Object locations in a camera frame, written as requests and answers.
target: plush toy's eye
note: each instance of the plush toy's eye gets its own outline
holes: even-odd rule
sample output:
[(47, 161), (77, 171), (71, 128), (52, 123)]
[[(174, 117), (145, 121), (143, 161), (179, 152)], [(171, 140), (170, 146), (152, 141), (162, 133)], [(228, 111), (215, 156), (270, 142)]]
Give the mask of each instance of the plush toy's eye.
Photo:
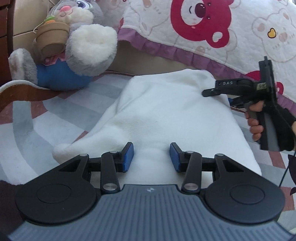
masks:
[(83, 0), (78, 0), (77, 5), (78, 5), (78, 7), (81, 7), (81, 8), (84, 8), (84, 9), (91, 8), (91, 5), (88, 2), (83, 1)]

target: purple ruffle trim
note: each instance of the purple ruffle trim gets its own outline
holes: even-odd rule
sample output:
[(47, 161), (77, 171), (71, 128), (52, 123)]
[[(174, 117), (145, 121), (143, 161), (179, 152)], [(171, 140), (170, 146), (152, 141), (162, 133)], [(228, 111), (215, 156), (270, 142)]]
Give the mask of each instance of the purple ruffle trim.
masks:
[[(174, 46), (168, 46), (152, 42), (141, 36), (136, 30), (129, 28), (121, 28), (118, 31), (119, 41), (128, 41), (130, 44), (143, 52), (148, 54), (167, 58), (173, 61), (181, 62), (185, 65), (192, 66), (197, 69), (205, 69), (211, 74), (225, 79), (248, 78), (250, 77), (239, 73), (223, 64), (217, 63), (214, 60), (204, 56), (179, 49)], [(293, 115), (296, 115), (296, 104), (283, 95), (278, 95), (278, 103), (287, 108)]]

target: plush toy's mouth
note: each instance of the plush toy's mouth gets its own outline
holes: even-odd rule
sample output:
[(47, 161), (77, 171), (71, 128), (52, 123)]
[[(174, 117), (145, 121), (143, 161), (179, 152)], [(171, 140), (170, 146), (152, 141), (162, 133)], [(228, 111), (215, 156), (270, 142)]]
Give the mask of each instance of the plush toy's mouth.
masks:
[(71, 9), (71, 12), (70, 12), (70, 13), (61, 12), (59, 15), (60, 15), (61, 17), (64, 17), (64, 16), (66, 16), (66, 15), (71, 15), (72, 13), (73, 13), (73, 9)]

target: black circular cover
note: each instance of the black circular cover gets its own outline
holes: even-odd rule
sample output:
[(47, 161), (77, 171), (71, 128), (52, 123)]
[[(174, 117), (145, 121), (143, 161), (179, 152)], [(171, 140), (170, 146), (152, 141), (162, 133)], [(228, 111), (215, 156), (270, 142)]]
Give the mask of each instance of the black circular cover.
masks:
[(241, 224), (276, 219), (285, 205), (284, 194), (276, 185), (242, 172), (213, 182), (206, 190), (205, 201), (219, 216)]
[(35, 223), (60, 224), (88, 212), (96, 202), (96, 191), (89, 182), (69, 174), (25, 184), (15, 197), (21, 214)]

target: brown plush flower pot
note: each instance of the brown plush flower pot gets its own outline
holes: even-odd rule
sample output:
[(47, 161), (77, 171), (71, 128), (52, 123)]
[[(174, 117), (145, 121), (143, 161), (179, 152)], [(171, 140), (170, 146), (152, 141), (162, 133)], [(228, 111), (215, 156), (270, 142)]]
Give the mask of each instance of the brown plush flower pot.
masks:
[(62, 22), (50, 22), (37, 30), (37, 48), (45, 57), (62, 53), (66, 49), (70, 27)]

